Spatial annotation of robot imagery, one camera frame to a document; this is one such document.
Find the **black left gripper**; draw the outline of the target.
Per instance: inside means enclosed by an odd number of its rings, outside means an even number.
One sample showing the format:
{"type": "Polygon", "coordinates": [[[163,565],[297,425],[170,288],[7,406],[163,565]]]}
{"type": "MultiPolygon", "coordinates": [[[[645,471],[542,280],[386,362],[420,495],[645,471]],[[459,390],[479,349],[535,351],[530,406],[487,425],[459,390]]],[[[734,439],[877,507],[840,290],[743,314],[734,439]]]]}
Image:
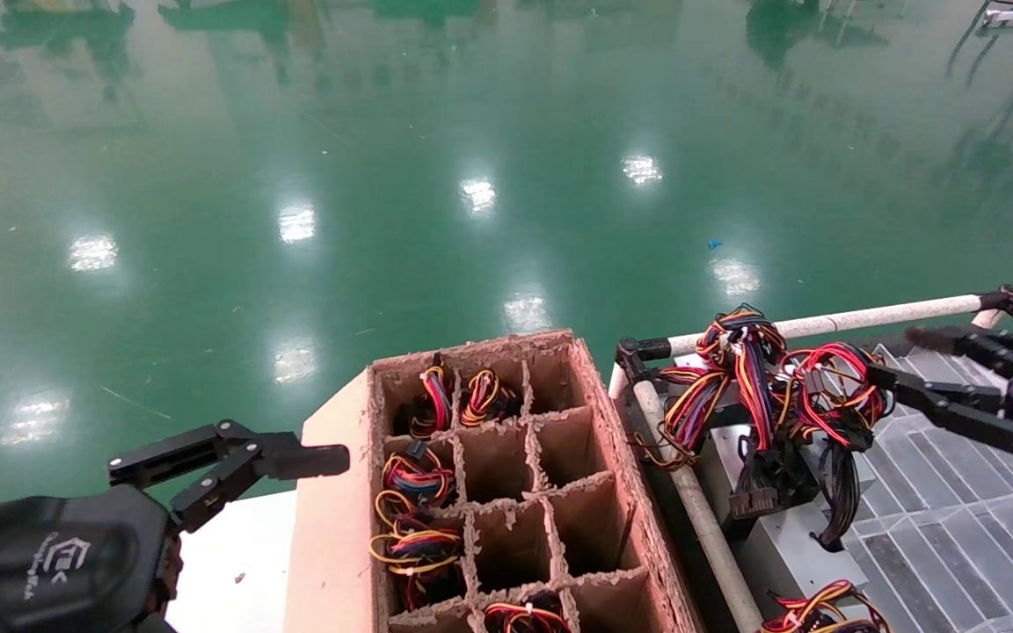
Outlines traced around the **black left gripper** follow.
{"type": "Polygon", "coordinates": [[[0,632],[169,632],[178,532],[193,533],[264,478],[341,476],[345,445],[305,446],[234,420],[129,450],[109,461],[115,488],[81,498],[0,502],[0,632]],[[171,501],[144,490],[213,466],[171,501]]]}

